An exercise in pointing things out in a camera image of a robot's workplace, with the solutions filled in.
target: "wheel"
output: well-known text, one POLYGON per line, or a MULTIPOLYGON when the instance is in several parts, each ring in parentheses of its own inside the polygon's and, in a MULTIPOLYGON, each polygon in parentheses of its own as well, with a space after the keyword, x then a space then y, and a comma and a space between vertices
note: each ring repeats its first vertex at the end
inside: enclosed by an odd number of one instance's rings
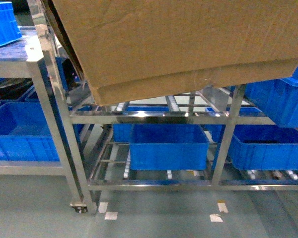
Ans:
POLYGON ((77 213, 86 213, 88 212, 87 207, 73 207, 77 213))

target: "steel leg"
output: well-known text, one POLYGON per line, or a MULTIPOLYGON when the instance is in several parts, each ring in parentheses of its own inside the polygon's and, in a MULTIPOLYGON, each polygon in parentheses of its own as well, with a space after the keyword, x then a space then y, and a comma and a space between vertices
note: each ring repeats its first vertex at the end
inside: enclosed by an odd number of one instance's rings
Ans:
POLYGON ((243 85, 237 86, 234 91, 232 105, 230 107, 228 120, 225 125, 225 130, 224 130, 223 139, 220 146, 217 164, 212 177, 212 185, 219 185, 219 182, 221 180, 221 175, 222 175, 223 167, 227 157, 227 152, 235 130, 236 119, 239 115, 239 110, 243 101, 245 88, 246 88, 246 85, 243 84, 243 85))
POLYGON ((179 112, 180 108, 177 104, 177 101, 175 100, 174 96, 170 95, 170 96, 165 96, 165 99, 167 101, 169 110, 171 112, 179 112))
POLYGON ((195 91, 190 93, 189 109, 188 112, 193 112, 195 102, 195 91))
MULTIPOLYGON (((32 18, 35 18, 36 12, 31 11, 32 18)), ((46 20, 44 16, 39 16, 41 21, 40 24, 35 25, 36 31, 38 33, 38 37, 41 43, 42 52, 44 56, 44 61, 47 69, 47 73, 49 75, 49 79, 53 88, 53 92, 55 95, 55 99, 57 102, 60 118, 64 127, 64 133, 67 138, 67 143, 69 145, 70 153, 68 154, 69 158, 73 160, 74 167, 76 169, 77 178, 80 184, 80 188, 83 194, 83 202, 88 207, 91 213, 96 213, 96 206, 92 202, 91 194, 88 190, 86 175, 84 171, 84 167, 82 164, 83 153, 79 149, 78 142, 76 140, 74 128, 70 119, 70 113, 67 105, 66 94, 64 88, 62 87, 62 81, 60 79, 59 70, 56 64, 55 56, 57 51, 55 49, 55 44, 53 42, 54 32, 49 22, 46 20)), ((42 79, 37 78, 37 83, 42 81, 42 79)), ((45 86, 36 87, 38 90, 38 95, 43 94, 41 91, 46 90, 45 86)))
POLYGON ((74 204, 82 204, 82 194, 79 192, 79 183, 75 181, 75 178, 73 176, 75 169, 70 166, 67 153, 64 147, 64 143, 61 133, 60 133, 60 124, 57 122, 52 105, 50 103, 51 98, 51 91, 48 92, 49 89, 44 84, 43 78, 47 77, 47 74, 42 70, 44 67, 43 60, 39 62, 28 62, 28 71, 30 72, 32 76, 32 81, 35 86, 38 98, 40 100, 47 124, 49 126, 56 150, 58 152, 62 167, 64 169, 64 173, 66 176, 66 179, 68 181, 71 194, 72 194, 72 203, 74 204))

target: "floor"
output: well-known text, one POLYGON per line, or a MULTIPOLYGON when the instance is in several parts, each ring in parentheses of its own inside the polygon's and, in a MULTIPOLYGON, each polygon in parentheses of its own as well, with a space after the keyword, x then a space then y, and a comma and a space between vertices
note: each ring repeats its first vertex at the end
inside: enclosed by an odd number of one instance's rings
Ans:
POLYGON ((64 177, 0 176, 0 238, 298 238, 298 191, 102 193, 117 220, 70 199, 64 177), (210 220, 218 200, 222 223, 210 220))

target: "brown cardboard box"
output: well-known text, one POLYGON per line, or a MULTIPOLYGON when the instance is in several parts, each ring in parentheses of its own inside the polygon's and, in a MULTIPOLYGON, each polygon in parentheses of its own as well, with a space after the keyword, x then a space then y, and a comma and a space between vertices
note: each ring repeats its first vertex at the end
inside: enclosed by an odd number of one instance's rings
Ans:
POLYGON ((298 0, 44 4, 101 105, 288 77, 298 65, 298 0))

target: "white floor marking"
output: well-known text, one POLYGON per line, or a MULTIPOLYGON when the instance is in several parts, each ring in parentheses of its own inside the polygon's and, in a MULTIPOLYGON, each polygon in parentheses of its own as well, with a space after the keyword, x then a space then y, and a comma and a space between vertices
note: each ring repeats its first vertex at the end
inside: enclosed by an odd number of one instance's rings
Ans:
POLYGON ((211 214, 210 219, 211 219, 211 222, 223 222, 219 214, 211 214))
POLYGON ((118 212, 106 212, 105 220, 117 220, 118 212))
POLYGON ((105 213, 107 211, 108 202, 100 202, 98 207, 99 213, 105 213))
POLYGON ((228 209, 226 207, 225 202, 218 202, 218 207, 219 207, 220 212, 228 213, 228 209))

